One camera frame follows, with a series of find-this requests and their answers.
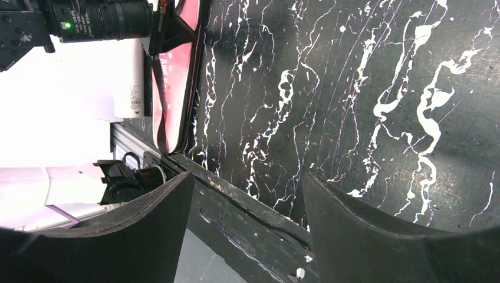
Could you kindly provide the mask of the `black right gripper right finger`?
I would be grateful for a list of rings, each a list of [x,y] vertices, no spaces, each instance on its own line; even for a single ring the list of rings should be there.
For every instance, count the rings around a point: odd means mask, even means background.
[[[498,282],[499,228],[446,232],[374,208],[308,172],[303,195],[322,282]]]

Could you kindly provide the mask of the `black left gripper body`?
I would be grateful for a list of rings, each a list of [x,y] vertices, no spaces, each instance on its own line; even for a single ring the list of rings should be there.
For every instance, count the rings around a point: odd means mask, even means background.
[[[62,43],[140,40],[150,57],[196,39],[175,1],[1,1],[1,71],[34,47],[54,53]]]

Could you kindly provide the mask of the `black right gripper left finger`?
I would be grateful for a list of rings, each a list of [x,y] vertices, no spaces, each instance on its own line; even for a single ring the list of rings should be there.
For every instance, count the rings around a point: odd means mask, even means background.
[[[173,282],[194,178],[157,189],[70,228],[1,230],[2,282]]]

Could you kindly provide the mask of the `pink racket bag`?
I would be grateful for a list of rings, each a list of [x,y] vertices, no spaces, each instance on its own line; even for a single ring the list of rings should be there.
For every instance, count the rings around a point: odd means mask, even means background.
[[[163,155],[184,151],[190,135],[209,1],[165,1],[180,28],[169,25],[176,46],[153,61],[153,140]]]

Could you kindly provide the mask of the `white shuttlecock tube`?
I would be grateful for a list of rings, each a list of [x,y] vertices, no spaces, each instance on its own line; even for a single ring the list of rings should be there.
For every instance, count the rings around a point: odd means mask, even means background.
[[[126,40],[117,62],[117,86],[113,91],[114,116],[135,119],[144,116],[144,59],[139,40]]]

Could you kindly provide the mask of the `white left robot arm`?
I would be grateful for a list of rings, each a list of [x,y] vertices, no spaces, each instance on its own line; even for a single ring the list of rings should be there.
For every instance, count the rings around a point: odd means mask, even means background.
[[[95,105],[116,85],[114,116],[150,116],[154,144],[164,154],[182,151],[189,135],[198,79],[205,1],[2,1],[1,71],[32,49],[53,53],[51,37],[79,43],[70,54],[83,67],[43,72],[68,92],[87,87]],[[122,202],[131,191],[154,189],[125,162],[101,160],[81,166],[1,169],[1,211],[16,204]]]

